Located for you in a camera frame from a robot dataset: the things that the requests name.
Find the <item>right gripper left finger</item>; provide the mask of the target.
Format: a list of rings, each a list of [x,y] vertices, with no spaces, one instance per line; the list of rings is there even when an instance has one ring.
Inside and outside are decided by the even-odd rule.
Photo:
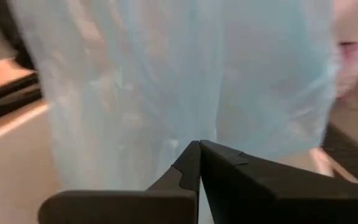
[[[147,190],[67,190],[40,206],[39,224],[197,224],[201,149],[192,141]]]

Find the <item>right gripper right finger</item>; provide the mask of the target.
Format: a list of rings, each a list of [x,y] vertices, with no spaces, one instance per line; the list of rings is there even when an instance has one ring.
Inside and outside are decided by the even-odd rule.
[[[358,224],[358,184],[201,141],[215,224]]]

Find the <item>blue trash bag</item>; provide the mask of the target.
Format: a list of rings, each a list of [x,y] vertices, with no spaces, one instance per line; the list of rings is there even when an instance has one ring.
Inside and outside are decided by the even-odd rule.
[[[333,0],[11,0],[66,189],[139,190],[193,140],[264,159],[318,146]]]

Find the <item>white trash bin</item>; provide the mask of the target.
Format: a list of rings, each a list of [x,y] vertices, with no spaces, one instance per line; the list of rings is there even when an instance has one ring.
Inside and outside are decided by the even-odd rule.
[[[0,117],[42,98],[37,72],[0,86]]]

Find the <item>black perforated floor mat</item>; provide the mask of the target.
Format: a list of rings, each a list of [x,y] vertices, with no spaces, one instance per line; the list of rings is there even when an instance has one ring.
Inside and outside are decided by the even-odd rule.
[[[358,180],[358,142],[332,124],[328,124],[322,144],[326,152]]]

